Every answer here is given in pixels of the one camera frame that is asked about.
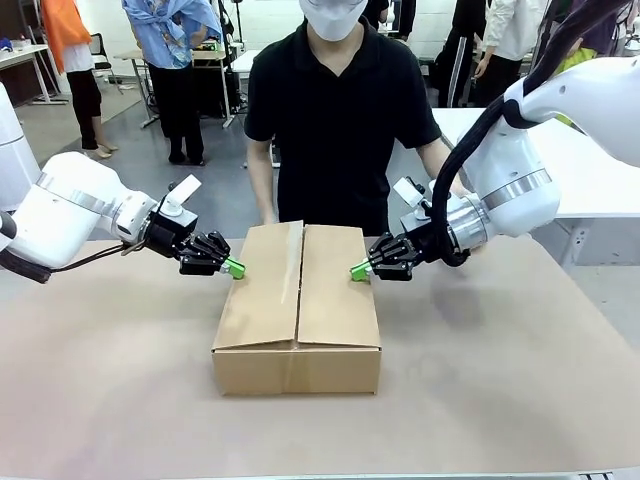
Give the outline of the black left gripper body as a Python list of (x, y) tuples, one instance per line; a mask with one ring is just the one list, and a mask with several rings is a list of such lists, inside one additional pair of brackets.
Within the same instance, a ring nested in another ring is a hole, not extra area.
[(144, 246), (165, 258), (177, 258), (193, 231), (194, 224), (184, 226), (174, 222), (154, 223), (145, 232)]

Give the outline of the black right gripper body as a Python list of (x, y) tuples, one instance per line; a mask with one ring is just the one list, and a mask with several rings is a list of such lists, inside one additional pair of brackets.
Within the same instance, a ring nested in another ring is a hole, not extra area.
[(412, 229), (405, 227), (404, 237), (403, 261), (418, 265), (442, 260), (447, 265), (452, 265), (452, 240), (448, 238), (448, 247), (451, 253), (445, 254), (445, 247), (439, 243), (436, 229), (432, 222), (423, 222)]

